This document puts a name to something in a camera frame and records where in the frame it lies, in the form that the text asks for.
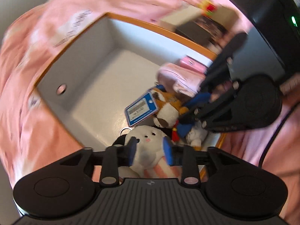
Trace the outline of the person right hand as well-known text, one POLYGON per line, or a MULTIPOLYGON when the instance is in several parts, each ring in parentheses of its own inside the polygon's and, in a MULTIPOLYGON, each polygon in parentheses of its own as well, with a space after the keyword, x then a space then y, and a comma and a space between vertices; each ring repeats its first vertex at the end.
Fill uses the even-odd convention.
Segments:
POLYGON ((280 85, 280 91, 283 95, 289 94, 295 88, 299 86, 300 83, 300 73, 295 73, 291 78, 286 80, 280 85))

